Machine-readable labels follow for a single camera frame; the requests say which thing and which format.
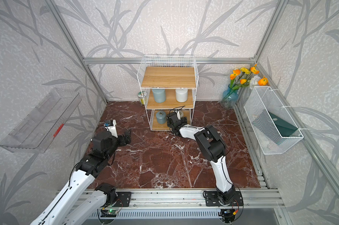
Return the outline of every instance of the wooden shelf board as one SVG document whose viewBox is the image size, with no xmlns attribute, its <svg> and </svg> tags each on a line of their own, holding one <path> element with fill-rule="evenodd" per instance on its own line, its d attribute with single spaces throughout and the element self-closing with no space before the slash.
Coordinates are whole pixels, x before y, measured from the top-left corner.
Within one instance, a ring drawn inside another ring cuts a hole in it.
<svg viewBox="0 0 339 225">
<path fill-rule="evenodd" d="M 185 102 L 179 102 L 176 100 L 176 90 L 175 89 L 166 89 L 166 101 L 158 103 L 154 101 L 154 96 L 152 90 L 150 90 L 147 109 L 148 110 L 161 110 L 161 109 L 173 109 L 175 107 L 184 106 L 186 109 L 193 109 L 193 96 L 192 90 L 188 90 L 188 98 Z"/>
<path fill-rule="evenodd" d="M 160 110 L 155 110 L 153 115 L 153 123 L 152 123 L 152 129 L 151 130 L 167 130 L 169 131 L 169 127 L 167 127 L 167 123 L 159 124 L 157 122 L 156 113 Z M 163 110 L 166 114 L 169 113 L 169 110 Z M 189 110 L 183 110 L 184 117 L 187 117 L 187 123 L 191 123 L 191 117 L 190 117 L 190 111 Z"/>
<path fill-rule="evenodd" d="M 196 88 L 193 67 L 147 67 L 141 88 Z"/>
</svg>

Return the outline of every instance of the ventilation grille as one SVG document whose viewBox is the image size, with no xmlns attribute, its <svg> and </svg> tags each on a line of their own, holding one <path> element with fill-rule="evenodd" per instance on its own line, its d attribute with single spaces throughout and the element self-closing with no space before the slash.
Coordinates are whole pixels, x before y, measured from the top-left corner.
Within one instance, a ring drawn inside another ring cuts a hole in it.
<svg viewBox="0 0 339 225">
<path fill-rule="evenodd" d="M 116 219 L 219 218 L 217 209 L 122 209 Z M 98 219 L 97 212 L 89 219 Z"/>
</svg>

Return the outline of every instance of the yellow flower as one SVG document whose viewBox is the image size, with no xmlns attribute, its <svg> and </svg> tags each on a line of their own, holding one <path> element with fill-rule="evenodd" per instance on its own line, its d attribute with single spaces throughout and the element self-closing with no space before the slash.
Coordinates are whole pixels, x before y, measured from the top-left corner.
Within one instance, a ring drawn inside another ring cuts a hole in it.
<svg viewBox="0 0 339 225">
<path fill-rule="evenodd" d="M 237 75 L 236 74 L 231 74 L 230 79 L 233 80 Z"/>
<path fill-rule="evenodd" d="M 239 74 L 241 74 L 241 71 L 240 71 L 240 70 L 233 70 L 233 73 L 234 73 L 235 75 L 239 75 Z"/>
<path fill-rule="evenodd" d="M 249 70 L 246 67 L 242 67 L 239 70 L 245 72 L 245 74 L 249 74 Z"/>
</svg>

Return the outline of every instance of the white flower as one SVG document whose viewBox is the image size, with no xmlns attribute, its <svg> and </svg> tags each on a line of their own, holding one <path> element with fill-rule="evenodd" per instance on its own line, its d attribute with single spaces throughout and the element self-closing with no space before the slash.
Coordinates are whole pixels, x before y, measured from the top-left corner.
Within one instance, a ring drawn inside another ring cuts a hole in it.
<svg viewBox="0 0 339 225">
<path fill-rule="evenodd" d="M 260 77 L 258 75 L 254 76 L 249 82 L 249 88 L 251 88 L 252 90 L 254 86 L 258 86 L 259 80 L 260 80 Z"/>
</svg>

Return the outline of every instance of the black mounting plate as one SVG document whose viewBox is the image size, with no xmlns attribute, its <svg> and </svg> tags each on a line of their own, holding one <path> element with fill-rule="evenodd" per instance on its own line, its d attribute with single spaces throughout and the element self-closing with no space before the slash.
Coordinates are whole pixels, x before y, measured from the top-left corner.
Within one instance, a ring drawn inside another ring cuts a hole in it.
<svg viewBox="0 0 339 225">
<path fill-rule="evenodd" d="M 114 204 L 112 207 L 129 207 L 129 202 L 131 200 L 131 192 L 130 191 L 128 192 L 118 191 L 117 194 L 118 194 L 120 201 L 118 200 L 116 204 Z"/>
<path fill-rule="evenodd" d="M 218 194 L 216 191 L 204 191 L 203 195 L 206 198 L 206 206 L 223 206 L 219 203 Z M 237 207 L 235 200 L 238 202 L 239 206 L 243 206 L 243 197 L 241 192 L 235 192 L 235 195 L 233 196 L 233 203 L 230 203 L 228 206 L 232 207 L 233 205 L 233 207 Z"/>
</svg>

